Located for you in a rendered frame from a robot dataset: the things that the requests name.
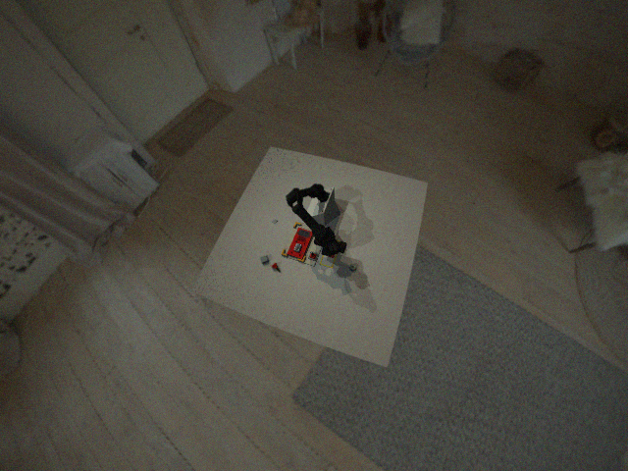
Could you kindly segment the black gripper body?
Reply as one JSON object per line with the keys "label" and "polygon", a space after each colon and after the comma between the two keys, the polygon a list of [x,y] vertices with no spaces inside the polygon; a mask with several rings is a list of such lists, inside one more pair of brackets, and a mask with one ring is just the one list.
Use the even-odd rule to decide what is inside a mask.
{"label": "black gripper body", "polygon": [[[314,239],[314,244],[316,244],[316,245],[320,245],[321,243],[320,243],[318,240],[316,240],[316,238],[315,238],[315,239]],[[321,245],[322,245],[322,244],[321,244]],[[344,253],[344,251],[345,251],[345,249],[346,249],[346,242],[343,242],[343,241],[339,242],[339,246],[340,246],[340,249],[341,249],[341,252],[340,252],[340,253]]]}

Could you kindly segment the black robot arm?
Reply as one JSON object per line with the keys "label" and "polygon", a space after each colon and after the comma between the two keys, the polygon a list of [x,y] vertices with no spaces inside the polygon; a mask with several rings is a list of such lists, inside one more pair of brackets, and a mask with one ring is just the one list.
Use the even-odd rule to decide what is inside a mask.
{"label": "black robot arm", "polygon": [[[323,246],[322,255],[332,256],[341,252],[338,241],[335,239],[335,233],[330,227],[324,227],[318,224],[313,217],[303,208],[303,197],[310,196],[311,198],[317,197],[321,202],[328,200],[330,193],[324,190],[324,187],[320,183],[314,183],[310,187],[299,189],[295,187],[287,195],[286,200],[288,206],[291,207],[293,213],[311,229],[312,234]],[[297,200],[297,204],[293,207],[293,203]],[[324,241],[322,241],[324,240]]]}

